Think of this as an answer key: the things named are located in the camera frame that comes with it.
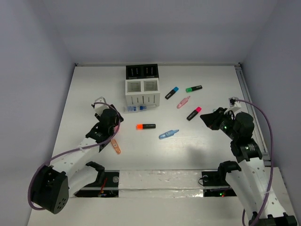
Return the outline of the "pink cap black highlighter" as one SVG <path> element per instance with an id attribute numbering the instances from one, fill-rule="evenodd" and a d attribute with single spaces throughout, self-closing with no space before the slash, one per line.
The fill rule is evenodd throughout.
<path id="1" fill-rule="evenodd" d="M 191 121 L 198 113 L 200 113 L 202 110 L 201 107 L 197 107 L 194 111 L 192 111 L 188 116 L 187 116 L 187 120 Z"/>

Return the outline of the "clear bottle blue cap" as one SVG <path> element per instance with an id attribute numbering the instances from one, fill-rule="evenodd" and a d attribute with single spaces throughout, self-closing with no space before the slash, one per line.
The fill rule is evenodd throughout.
<path id="1" fill-rule="evenodd" d="M 137 113 L 137 112 L 149 110 L 154 107 L 156 107 L 156 105 L 131 105 L 125 107 L 124 113 Z"/>

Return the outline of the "orange cap black highlighter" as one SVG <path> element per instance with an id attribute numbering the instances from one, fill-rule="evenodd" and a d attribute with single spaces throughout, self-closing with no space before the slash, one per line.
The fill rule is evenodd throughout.
<path id="1" fill-rule="evenodd" d="M 137 124 L 136 129 L 142 130 L 142 129 L 155 129 L 156 124 Z"/>

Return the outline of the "green cap black highlighter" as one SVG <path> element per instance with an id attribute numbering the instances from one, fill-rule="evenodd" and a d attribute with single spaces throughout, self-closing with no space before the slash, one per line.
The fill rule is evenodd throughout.
<path id="1" fill-rule="evenodd" d="M 203 88 L 202 85 L 198 85 L 198 86 L 186 88 L 185 91 L 187 93 L 190 93 L 190 92 L 193 92 L 193 91 L 196 91 L 196 90 L 200 90 L 202 88 Z"/>

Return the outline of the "blue cap black highlighter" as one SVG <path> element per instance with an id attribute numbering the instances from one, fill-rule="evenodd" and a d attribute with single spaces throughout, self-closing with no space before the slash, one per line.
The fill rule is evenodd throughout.
<path id="1" fill-rule="evenodd" d="M 170 97 L 172 97 L 177 91 L 179 90 L 178 87 L 174 87 L 166 96 L 165 99 L 168 100 Z"/>

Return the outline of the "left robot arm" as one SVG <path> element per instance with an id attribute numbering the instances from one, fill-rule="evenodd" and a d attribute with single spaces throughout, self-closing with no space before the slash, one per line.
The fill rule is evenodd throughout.
<path id="1" fill-rule="evenodd" d="M 94 102 L 92 107 L 98 122 L 75 149 L 60 153 L 45 161 L 33 175 L 27 192 L 33 210 L 59 213 L 86 185 L 106 184 L 104 166 L 92 159 L 116 136 L 124 120 L 114 105 Z"/>

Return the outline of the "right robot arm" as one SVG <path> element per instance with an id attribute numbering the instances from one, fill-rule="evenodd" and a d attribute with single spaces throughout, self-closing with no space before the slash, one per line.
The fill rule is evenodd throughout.
<path id="1" fill-rule="evenodd" d="M 220 184 L 229 184 L 240 200 L 243 217 L 248 218 L 243 225 L 296 226 L 295 216 L 287 214 L 271 186 L 272 177 L 266 175 L 263 155 L 252 138 L 253 117 L 220 107 L 200 118 L 209 129 L 221 130 L 231 139 L 236 160 L 220 163 L 216 178 Z"/>

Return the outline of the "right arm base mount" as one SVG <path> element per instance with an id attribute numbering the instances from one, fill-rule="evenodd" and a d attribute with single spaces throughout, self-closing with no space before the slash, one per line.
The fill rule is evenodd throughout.
<path id="1" fill-rule="evenodd" d="M 226 175 L 234 170 L 240 170 L 235 161 L 225 161 L 220 163 L 216 171 L 203 171 L 198 180 L 203 187 L 204 197 L 235 197 L 234 190 L 226 182 Z"/>

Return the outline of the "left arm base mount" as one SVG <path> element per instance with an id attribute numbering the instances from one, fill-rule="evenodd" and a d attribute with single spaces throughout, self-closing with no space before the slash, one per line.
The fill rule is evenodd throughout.
<path id="1" fill-rule="evenodd" d="M 104 166 L 90 161 L 88 167 L 97 171 L 96 179 L 74 194 L 79 198 L 117 198 L 119 196 L 119 171 L 106 171 Z"/>

